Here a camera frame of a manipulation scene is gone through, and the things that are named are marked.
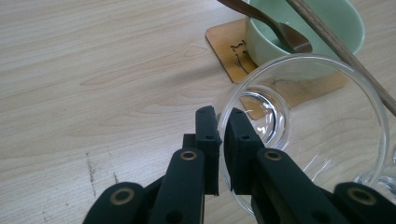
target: chopstick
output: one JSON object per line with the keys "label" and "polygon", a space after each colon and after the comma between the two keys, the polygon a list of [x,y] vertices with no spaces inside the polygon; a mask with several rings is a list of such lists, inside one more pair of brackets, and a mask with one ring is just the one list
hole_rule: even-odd
{"label": "chopstick", "polygon": [[382,104],[396,117],[396,101],[379,84],[370,72],[359,62],[359,60],[347,49],[329,27],[315,14],[304,0],[286,0],[291,7],[308,23],[318,36],[334,51],[334,53],[345,63],[358,70],[373,85]]}

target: glass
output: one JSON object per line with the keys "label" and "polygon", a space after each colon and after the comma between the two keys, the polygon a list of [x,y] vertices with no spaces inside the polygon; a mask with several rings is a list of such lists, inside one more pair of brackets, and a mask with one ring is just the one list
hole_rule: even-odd
{"label": "glass", "polygon": [[[373,87],[335,59],[292,54],[260,66],[215,105],[224,139],[233,107],[245,111],[266,147],[287,152],[318,186],[374,187],[384,169],[388,121]],[[223,148],[220,170],[230,187]],[[251,215],[248,196],[235,199]]]}

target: wooden coaster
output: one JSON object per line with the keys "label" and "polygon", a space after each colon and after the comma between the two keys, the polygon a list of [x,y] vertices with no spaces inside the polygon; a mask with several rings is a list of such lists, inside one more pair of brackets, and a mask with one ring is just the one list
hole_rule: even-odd
{"label": "wooden coaster", "polygon": [[208,29],[206,39],[233,83],[240,83],[257,68],[245,46],[245,19]]}
{"label": "wooden coaster", "polygon": [[[242,82],[250,72],[257,68],[248,56],[244,38],[244,19],[215,26],[206,31],[207,41],[233,83]],[[289,107],[294,107],[342,88],[346,83],[347,78],[344,75],[334,73],[305,81],[267,81],[264,85],[275,88],[289,103]],[[241,97],[240,100],[252,119],[260,119],[270,112],[262,108],[258,101],[247,97]]]}

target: ceramic bowl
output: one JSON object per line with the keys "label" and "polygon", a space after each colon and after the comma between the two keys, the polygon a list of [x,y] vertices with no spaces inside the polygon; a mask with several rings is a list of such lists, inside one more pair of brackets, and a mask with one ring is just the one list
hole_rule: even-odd
{"label": "ceramic bowl", "polygon": [[[315,54],[338,58],[314,30],[286,2],[248,0],[275,21],[285,22],[311,42]],[[323,22],[352,52],[357,53],[364,40],[364,25],[358,11],[347,0],[305,0]],[[274,32],[261,21],[246,19],[247,51],[253,62],[262,65],[290,54],[282,48]]]}

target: metal spoon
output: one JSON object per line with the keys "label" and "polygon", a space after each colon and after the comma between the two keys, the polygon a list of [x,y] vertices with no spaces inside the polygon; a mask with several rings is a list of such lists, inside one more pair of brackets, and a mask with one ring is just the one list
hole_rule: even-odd
{"label": "metal spoon", "polygon": [[267,24],[276,34],[279,41],[291,53],[310,53],[312,52],[311,43],[298,31],[294,30],[285,23],[274,21],[257,8],[243,2],[242,0],[218,0],[224,6],[240,12],[250,18],[262,21]]}

